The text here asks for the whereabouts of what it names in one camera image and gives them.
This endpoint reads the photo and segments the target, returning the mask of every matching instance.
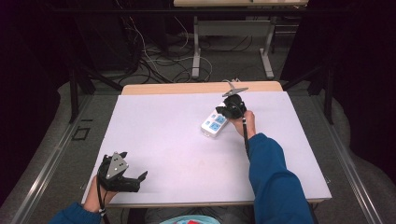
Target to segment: desk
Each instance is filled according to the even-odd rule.
[[[238,82],[256,128],[284,148],[287,165],[301,180],[311,203],[330,199],[326,181],[288,94],[279,83]],[[109,206],[160,207],[252,204],[243,138],[227,124],[216,138],[201,123],[230,89],[228,83],[130,85],[119,96],[92,170],[105,154],[128,151],[124,176],[148,171],[137,193],[119,193]]]
[[[175,0],[176,7],[282,7],[303,6],[308,0]],[[269,21],[198,21],[194,17],[194,58],[191,76],[198,78],[201,49],[200,35],[252,35],[265,37],[264,48],[260,49],[262,64],[268,79],[274,78],[268,51],[276,26],[276,17]]]

